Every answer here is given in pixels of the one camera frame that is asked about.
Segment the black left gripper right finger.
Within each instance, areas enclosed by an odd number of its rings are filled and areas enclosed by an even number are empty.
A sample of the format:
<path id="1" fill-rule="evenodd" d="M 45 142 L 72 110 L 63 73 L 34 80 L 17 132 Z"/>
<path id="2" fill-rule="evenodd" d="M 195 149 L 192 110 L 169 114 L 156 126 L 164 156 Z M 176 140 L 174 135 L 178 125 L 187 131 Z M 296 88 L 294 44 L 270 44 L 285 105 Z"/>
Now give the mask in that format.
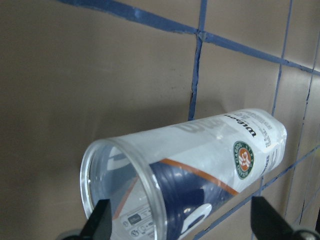
<path id="1" fill-rule="evenodd" d="M 298 240 L 299 235 L 262 196 L 251 198 L 251 230 L 258 240 Z"/>

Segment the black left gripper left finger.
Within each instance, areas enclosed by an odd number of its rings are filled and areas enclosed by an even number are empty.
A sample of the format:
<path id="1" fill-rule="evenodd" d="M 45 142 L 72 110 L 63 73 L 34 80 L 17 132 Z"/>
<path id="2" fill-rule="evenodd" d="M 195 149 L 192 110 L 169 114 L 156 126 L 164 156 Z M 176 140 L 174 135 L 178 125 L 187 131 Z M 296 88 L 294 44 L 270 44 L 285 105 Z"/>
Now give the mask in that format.
<path id="1" fill-rule="evenodd" d="M 79 237 L 81 240 L 109 240 L 111 235 L 111 202 L 109 199 L 101 199 L 96 204 Z"/>

